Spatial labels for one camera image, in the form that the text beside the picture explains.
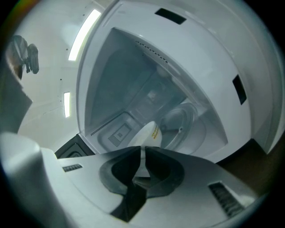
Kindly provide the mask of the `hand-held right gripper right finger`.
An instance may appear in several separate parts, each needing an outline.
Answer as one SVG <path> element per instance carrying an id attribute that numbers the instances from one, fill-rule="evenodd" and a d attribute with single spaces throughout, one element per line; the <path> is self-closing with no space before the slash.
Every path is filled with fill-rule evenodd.
<path id="1" fill-rule="evenodd" d="M 140 228 L 233 228 L 246 219 L 256 193 L 206 159 L 146 147 L 146 167 L 158 182 L 131 219 Z"/>

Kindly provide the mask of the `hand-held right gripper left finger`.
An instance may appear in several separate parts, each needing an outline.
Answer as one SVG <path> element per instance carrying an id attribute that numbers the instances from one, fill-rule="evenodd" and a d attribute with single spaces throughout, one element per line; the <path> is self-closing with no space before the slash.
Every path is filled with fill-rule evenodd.
<path id="1" fill-rule="evenodd" d="M 146 202 L 146 189 L 134 182 L 140 146 L 58 161 L 79 192 L 109 215 L 129 222 Z"/>

